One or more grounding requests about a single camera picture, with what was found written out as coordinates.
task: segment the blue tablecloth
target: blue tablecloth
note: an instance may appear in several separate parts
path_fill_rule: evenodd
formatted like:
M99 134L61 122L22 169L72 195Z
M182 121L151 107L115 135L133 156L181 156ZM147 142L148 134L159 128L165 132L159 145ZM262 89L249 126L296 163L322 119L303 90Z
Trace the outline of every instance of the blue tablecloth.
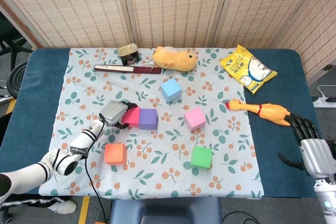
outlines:
M280 104L317 126L299 55L287 49L251 49L278 75L252 95L247 103ZM23 83L0 148L0 172L20 169L40 161L48 152L69 49L38 49L27 64ZM265 196L313 197L314 180L306 172L286 166L277 153L300 161L290 127L279 126L248 113ZM30 191L38 193L38 188Z

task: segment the gold tin can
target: gold tin can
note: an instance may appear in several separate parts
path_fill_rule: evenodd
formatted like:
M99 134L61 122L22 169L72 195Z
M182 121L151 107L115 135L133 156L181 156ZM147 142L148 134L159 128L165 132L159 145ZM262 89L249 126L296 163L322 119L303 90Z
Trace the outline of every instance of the gold tin can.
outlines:
M118 54L125 66L140 61L138 46L135 43L118 48Z

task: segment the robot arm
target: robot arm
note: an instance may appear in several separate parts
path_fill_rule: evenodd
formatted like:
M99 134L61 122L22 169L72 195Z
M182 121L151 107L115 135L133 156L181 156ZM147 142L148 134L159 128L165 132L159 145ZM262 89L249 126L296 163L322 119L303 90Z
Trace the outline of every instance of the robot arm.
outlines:
M305 169L316 181L314 191L319 200L327 224L336 223L336 161L328 144L321 139L314 124L294 114L285 117L290 123L298 142L303 164L288 160L282 154L280 159L287 165Z
M40 162L10 173L0 173L0 204L11 194L23 194L50 180L54 172L61 175L71 174L82 158L86 158L91 146L107 126L121 129L120 120L127 110L136 107L134 103L109 102L100 112L101 118L93 121L70 144L70 154L61 149L49 151Z

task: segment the white sneaker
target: white sneaker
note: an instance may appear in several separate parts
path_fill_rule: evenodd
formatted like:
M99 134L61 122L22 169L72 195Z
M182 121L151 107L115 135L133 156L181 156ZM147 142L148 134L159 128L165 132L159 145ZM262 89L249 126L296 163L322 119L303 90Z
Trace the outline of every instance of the white sneaker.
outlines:
M67 200L63 203L57 202L51 205L50 207L48 207L48 209L50 209L51 211L54 211L55 213L61 214L61 215L70 214L76 211L76 208L77 208L77 204L71 200Z

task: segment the magenta cube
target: magenta cube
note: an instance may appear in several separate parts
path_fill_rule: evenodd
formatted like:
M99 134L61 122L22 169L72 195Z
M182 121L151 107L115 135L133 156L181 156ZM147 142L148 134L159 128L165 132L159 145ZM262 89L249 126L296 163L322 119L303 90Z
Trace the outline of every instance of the magenta cube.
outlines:
M156 109L140 109L139 127L142 130L156 130L158 127Z
M206 122L202 110L198 107L188 112L185 112L183 119L190 131L204 126Z
M126 111L125 115L121 119L122 124L128 123L131 127L139 127L140 108L131 108Z

